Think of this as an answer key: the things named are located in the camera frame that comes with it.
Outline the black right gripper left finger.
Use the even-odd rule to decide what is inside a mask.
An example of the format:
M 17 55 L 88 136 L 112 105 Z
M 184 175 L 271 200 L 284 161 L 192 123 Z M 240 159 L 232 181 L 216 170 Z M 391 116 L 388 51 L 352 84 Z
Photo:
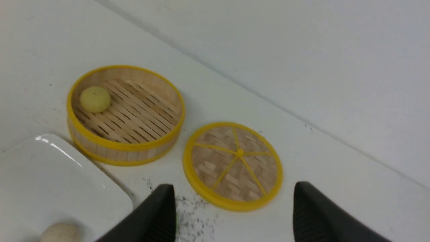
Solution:
M 159 185 L 98 242 L 174 242 L 177 215 L 172 184 Z

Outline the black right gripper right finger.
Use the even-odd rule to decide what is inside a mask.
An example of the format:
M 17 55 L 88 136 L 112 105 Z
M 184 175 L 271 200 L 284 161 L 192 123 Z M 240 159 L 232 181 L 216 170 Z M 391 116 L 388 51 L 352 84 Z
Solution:
M 296 242 L 389 241 L 307 181 L 299 181 L 294 186 L 293 233 Z

